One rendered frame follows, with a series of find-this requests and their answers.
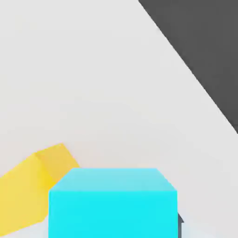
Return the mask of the small cyan cube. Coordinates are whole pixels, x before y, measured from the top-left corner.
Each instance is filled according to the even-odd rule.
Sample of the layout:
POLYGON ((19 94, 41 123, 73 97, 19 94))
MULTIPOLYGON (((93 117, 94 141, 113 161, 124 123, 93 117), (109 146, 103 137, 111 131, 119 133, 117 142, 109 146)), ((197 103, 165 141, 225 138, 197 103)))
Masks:
POLYGON ((48 238, 178 238, 177 191, 155 168, 74 168, 49 191, 48 238))

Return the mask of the small yellow cube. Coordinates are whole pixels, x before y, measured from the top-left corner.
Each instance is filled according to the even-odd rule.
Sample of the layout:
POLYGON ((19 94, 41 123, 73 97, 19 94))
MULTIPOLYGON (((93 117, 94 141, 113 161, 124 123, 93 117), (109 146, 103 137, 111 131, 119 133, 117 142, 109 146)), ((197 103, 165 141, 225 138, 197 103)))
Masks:
POLYGON ((78 166, 60 143, 31 154, 0 177, 0 237, 42 222, 49 190, 78 166))

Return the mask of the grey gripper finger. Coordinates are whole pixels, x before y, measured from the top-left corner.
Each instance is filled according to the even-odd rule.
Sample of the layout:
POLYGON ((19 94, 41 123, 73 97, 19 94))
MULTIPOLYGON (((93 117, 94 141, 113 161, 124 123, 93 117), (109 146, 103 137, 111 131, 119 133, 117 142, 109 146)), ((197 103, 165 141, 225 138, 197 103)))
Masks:
POLYGON ((178 214, 178 238, 182 238, 182 224, 184 223, 180 214, 178 214))

